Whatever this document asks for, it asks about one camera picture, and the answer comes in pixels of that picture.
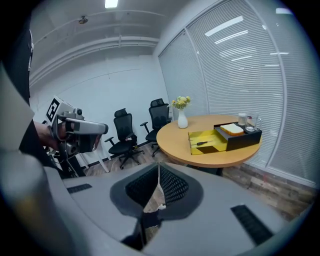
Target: black mesh panel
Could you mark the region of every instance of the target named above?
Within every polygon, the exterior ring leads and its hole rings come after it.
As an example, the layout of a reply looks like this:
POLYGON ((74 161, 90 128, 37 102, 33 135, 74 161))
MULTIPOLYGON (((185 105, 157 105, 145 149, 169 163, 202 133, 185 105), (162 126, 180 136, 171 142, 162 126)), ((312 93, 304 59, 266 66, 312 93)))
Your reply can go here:
POLYGON ((143 208, 158 185, 158 165, 125 186, 126 194, 143 208))
POLYGON ((189 189, 185 180, 160 165, 160 186, 164 193, 165 204, 169 206, 182 199, 189 189))
POLYGON ((167 124, 169 118, 168 104, 150 107, 149 112, 152 120, 152 129, 160 130, 163 126, 167 124))
POLYGON ((121 117, 113 119, 116 133, 118 134, 119 141, 124 141, 126 137, 133 132, 132 130, 132 115, 126 114, 121 117))

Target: glass cup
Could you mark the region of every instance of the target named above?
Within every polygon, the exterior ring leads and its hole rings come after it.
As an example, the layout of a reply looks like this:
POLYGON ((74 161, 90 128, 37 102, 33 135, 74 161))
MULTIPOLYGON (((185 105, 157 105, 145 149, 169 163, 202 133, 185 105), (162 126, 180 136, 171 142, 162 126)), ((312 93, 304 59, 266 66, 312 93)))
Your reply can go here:
POLYGON ((248 132, 257 131, 257 130, 261 129, 261 127, 262 127, 262 120, 259 117, 259 114, 248 114, 247 115, 246 122, 245 122, 245 129, 248 132))
POLYGON ((247 121, 247 114, 246 113, 239 113, 238 115, 238 125, 245 126, 247 121))

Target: ceiling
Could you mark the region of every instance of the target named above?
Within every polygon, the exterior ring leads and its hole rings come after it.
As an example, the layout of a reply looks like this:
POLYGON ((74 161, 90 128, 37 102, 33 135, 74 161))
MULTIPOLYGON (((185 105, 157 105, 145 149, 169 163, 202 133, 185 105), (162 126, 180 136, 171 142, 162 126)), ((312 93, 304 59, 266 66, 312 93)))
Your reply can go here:
POLYGON ((91 42, 120 35, 159 39, 165 25, 187 2, 118 0, 116 8, 106 9, 105 0, 45 0, 32 12, 34 52, 30 74, 56 56, 91 42), (81 16, 88 22, 79 24, 81 16))

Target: bread slice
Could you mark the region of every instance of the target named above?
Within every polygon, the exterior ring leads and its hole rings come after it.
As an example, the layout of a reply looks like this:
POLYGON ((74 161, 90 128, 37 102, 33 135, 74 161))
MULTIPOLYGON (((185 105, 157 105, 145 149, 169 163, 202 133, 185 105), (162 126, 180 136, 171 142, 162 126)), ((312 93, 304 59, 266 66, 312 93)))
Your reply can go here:
POLYGON ((227 134, 229 134, 231 136, 239 136, 239 135, 242 135, 245 133, 244 129, 235 125, 234 123, 221 125, 220 128, 221 128, 221 130, 225 131, 227 134))

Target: window blinds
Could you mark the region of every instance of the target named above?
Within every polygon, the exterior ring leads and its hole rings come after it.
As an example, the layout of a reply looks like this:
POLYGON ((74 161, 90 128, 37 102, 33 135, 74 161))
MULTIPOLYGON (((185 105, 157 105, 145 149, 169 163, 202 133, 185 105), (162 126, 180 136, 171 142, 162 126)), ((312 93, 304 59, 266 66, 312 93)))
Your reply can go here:
MULTIPOLYGON (((191 105, 185 109, 185 115, 207 115, 207 93, 201 69, 185 31, 162 52, 159 61, 170 102, 178 96, 190 96, 191 105)), ((178 119, 176 110, 173 111, 173 117, 178 119)))
POLYGON ((277 14, 280 2, 251 0, 278 47, 286 81, 286 115, 270 168, 319 182, 319 59, 291 14, 277 14))
POLYGON ((244 0, 230 0, 187 27, 201 62, 209 113, 259 113, 262 145, 249 160, 259 167, 273 152, 283 115, 279 58, 262 25, 244 0))

